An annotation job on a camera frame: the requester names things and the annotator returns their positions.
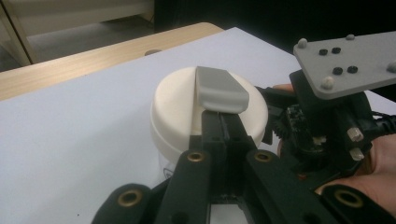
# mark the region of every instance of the white table surface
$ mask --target white table surface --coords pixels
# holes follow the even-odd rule
[[[159,184],[151,99],[162,78],[197,65],[261,87],[289,83],[300,69],[292,55],[233,28],[0,102],[0,223],[90,223],[114,189]],[[369,98],[395,114],[394,103]],[[211,223],[246,223],[241,214],[216,206]]]

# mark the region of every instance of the white cylindrical object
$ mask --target white cylindrical object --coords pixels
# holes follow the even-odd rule
[[[195,70],[196,67],[180,69],[164,78],[151,105],[151,135],[161,152],[160,165],[166,177],[173,172],[180,154],[189,148],[190,135],[201,134],[204,109],[196,102]],[[247,80],[231,75],[249,94],[247,110],[239,116],[247,134],[258,146],[268,120],[266,103]]]

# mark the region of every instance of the white container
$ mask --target white container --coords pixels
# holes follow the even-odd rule
[[[195,70],[196,67],[180,69],[164,78],[151,105],[151,136],[160,151],[160,166],[166,178],[175,170],[180,154],[189,148],[190,135],[201,134],[204,109],[196,100]],[[268,120],[266,103],[247,80],[230,74],[249,94],[247,110],[239,117],[258,146]]]

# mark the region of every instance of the human hand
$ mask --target human hand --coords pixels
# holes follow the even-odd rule
[[[290,84],[275,89],[293,91]],[[318,188],[316,193],[330,185],[346,185],[357,189],[396,217],[396,134],[376,138],[369,156],[353,176],[336,179]]]

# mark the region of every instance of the wooden table edge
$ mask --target wooden table edge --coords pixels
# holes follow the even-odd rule
[[[141,58],[151,49],[170,49],[222,31],[216,25],[201,22],[9,70],[0,73],[0,101]]]

